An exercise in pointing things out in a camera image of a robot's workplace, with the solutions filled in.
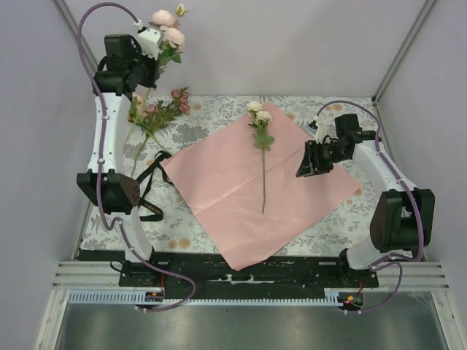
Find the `cream rose fake flower stem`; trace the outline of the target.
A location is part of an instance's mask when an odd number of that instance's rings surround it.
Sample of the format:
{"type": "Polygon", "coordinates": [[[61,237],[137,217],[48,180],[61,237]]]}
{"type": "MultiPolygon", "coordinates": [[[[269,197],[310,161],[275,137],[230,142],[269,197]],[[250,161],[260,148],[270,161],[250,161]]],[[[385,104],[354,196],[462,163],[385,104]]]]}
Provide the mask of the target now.
{"type": "Polygon", "coordinates": [[[257,101],[251,101],[247,104],[247,112],[251,117],[251,121],[248,125],[255,130],[252,135],[254,138],[254,147],[259,149],[261,153],[263,188],[261,213],[264,214],[266,210],[266,153],[271,151],[271,145],[275,140],[275,138],[269,134],[272,116],[263,108],[263,105],[257,101]]]}

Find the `dark pink fake flower stem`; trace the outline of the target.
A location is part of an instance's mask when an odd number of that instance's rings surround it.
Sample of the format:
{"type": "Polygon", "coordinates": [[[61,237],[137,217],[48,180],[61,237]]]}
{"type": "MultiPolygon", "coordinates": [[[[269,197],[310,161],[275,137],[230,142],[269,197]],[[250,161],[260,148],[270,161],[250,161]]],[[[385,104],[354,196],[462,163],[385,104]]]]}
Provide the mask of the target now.
{"type": "MultiPolygon", "coordinates": [[[[147,107],[147,118],[149,119],[150,132],[155,137],[155,133],[158,130],[166,128],[170,122],[173,122],[178,117],[182,116],[183,114],[187,114],[190,111],[190,94],[188,92],[189,88],[183,87],[181,89],[175,89],[171,91],[171,99],[167,102],[158,99],[155,103],[150,103],[150,94],[153,90],[151,88],[148,90],[150,90],[150,92],[147,99],[147,103],[149,104],[147,107]]],[[[165,148],[157,139],[155,143],[160,146],[163,151],[168,152],[167,148],[165,148]]]]}

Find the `pink peony fake flower stem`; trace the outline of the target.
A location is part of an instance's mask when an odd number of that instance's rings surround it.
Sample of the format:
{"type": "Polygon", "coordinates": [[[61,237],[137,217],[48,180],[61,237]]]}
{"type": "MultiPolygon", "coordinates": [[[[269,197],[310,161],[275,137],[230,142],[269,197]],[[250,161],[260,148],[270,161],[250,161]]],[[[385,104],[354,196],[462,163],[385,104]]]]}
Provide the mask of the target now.
{"type": "Polygon", "coordinates": [[[167,70],[169,64],[181,63],[185,46],[185,35],[180,30],[180,18],[188,11],[183,4],[176,6],[174,12],[160,9],[154,12],[147,24],[160,26],[163,30],[163,38],[160,44],[159,78],[167,70]]]}

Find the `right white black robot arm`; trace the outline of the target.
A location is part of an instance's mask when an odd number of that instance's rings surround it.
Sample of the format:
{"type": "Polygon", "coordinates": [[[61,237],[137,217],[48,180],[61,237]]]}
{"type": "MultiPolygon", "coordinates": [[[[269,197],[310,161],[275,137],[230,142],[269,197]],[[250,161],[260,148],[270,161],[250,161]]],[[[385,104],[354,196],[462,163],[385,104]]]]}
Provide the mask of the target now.
{"type": "Polygon", "coordinates": [[[369,236],[344,250],[346,262],[334,268],[343,287],[360,279],[360,270],[379,271],[396,260],[419,262],[430,243],[435,196],[408,180],[386,153],[379,130],[361,128],[356,114],[335,120],[336,137],[316,117],[314,138],[306,141],[296,177],[329,174],[346,160],[358,164],[379,193],[369,236]]]}

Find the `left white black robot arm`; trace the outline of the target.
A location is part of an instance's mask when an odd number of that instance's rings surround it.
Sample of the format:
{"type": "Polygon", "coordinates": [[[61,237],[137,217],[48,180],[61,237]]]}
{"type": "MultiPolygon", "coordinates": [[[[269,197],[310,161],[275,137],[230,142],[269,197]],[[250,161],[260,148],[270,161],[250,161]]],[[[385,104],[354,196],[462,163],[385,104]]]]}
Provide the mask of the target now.
{"type": "Polygon", "coordinates": [[[151,82],[153,62],[142,54],[129,34],[104,38],[105,56],[95,73],[89,73],[96,104],[93,150],[77,185],[99,210],[106,230],[117,230],[124,246],[122,273],[136,268],[135,277],[145,286],[160,280],[161,269],[153,264],[152,244],[139,216],[140,185],[124,171],[123,137],[138,84],[151,82]]]}

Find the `pale pink fake flower stem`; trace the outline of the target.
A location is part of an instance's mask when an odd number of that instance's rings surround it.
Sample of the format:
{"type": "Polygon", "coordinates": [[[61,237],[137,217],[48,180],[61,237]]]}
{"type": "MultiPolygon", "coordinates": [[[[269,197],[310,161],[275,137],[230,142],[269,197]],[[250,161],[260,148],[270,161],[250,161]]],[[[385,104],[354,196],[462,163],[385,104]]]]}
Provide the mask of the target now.
{"type": "Polygon", "coordinates": [[[128,112],[127,121],[129,121],[130,124],[133,125],[133,128],[138,128],[144,136],[144,141],[138,146],[134,155],[134,165],[131,171],[131,177],[134,176],[138,158],[141,155],[143,149],[145,148],[146,143],[149,140],[156,141],[154,135],[150,132],[149,119],[147,118],[147,107],[149,106],[149,104],[147,103],[147,99],[149,97],[149,92],[150,90],[148,90],[143,96],[139,95],[138,93],[133,93],[131,99],[131,108],[128,112]]]}

